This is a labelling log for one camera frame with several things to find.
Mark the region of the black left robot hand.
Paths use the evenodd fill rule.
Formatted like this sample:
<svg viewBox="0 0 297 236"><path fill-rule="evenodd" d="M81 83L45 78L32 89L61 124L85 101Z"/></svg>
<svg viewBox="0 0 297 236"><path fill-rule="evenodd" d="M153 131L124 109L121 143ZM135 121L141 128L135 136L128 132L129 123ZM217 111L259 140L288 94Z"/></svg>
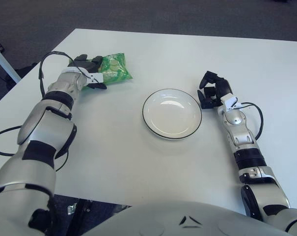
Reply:
<svg viewBox="0 0 297 236"><path fill-rule="evenodd" d="M100 82L100 79L96 79L96 77L91 77L91 74L99 72L102 62L102 56L96 56L92 60L88 60L87 55L82 54L72 60L68 67L81 67L83 75L87 75L86 85L84 85L85 87L92 89L107 89L107 86L104 84L104 82Z"/></svg>

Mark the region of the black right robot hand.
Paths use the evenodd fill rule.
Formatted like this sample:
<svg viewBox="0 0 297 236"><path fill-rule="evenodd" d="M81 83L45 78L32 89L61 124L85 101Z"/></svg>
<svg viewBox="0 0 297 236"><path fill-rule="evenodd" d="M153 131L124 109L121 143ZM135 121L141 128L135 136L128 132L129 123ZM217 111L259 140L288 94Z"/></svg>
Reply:
<svg viewBox="0 0 297 236"><path fill-rule="evenodd" d="M221 106L221 98L232 93L232 90L226 79L207 71L200 82L197 93L201 108L212 109Z"/></svg>

